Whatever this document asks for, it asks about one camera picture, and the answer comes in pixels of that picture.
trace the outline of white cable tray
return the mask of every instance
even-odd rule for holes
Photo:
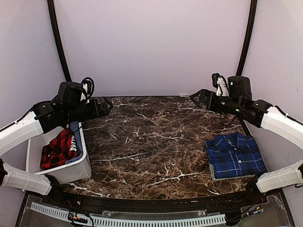
[[[69,221],[68,210],[63,208],[50,207],[47,205],[32,202],[31,210],[45,214],[55,219],[62,221]],[[89,220],[87,226],[91,226],[91,220],[85,215],[78,214],[79,218],[85,218]],[[113,219],[113,218],[102,218],[91,215],[95,227],[205,227],[219,224],[225,224],[225,214],[214,215],[203,218],[191,218],[191,219],[180,219],[180,220],[125,220],[125,219]]]

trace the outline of plaid fabric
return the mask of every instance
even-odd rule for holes
[[[75,139],[76,139],[76,143],[77,143],[77,148],[78,150],[78,156],[75,158],[72,158],[71,160],[66,160],[65,164],[69,164],[75,161],[78,161],[82,158],[83,156],[83,147],[82,147],[82,142],[81,142],[81,136],[80,136],[80,132],[79,132],[79,123],[78,122],[72,122],[70,123],[70,129],[74,132],[75,134]]]
[[[77,146],[71,129],[64,129],[48,145],[43,147],[40,167],[50,169],[65,164],[77,156]]]
[[[204,142],[216,178],[232,178],[267,172],[255,139],[234,133]]]

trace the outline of shirt collar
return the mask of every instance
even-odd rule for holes
[[[236,132],[230,135],[215,136],[214,145],[222,152],[226,153],[231,149],[243,149],[247,146],[246,137],[241,133]]]

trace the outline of folded shirt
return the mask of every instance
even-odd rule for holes
[[[215,168],[215,177],[234,178],[267,172],[255,139],[233,133],[215,136],[214,140],[204,142],[209,155],[209,163]]]

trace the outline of black frame pole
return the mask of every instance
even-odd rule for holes
[[[52,29],[53,29],[53,36],[55,38],[55,43],[56,43],[56,46],[57,46],[57,51],[58,51],[60,63],[61,63],[61,66],[62,66],[62,70],[63,70],[63,73],[64,73],[64,77],[65,77],[66,81],[71,81],[70,71],[69,71],[68,66],[67,66],[67,62],[66,62],[66,58],[65,58],[64,51],[63,51],[61,38],[60,38],[54,1],[53,0],[47,0],[47,5],[48,5],[49,17],[51,19],[51,24],[52,24]]]
[[[250,2],[250,13],[248,17],[248,22],[247,22],[247,27],[246,27],[246,34],[244,38],[244,43],[243,43],[243,48],[242,48],[242,53],[241,57],[239,60],[239,65],[237,69],[236,76],[242,76],[247,53],[248,53],[248,48],[250,46],[250,39],[252,35],[252,29],[254,27],[254,22],[255,22],[255,16],[256,16],[256,11],[257,11],[257,1],[258,0],[251,0]]]

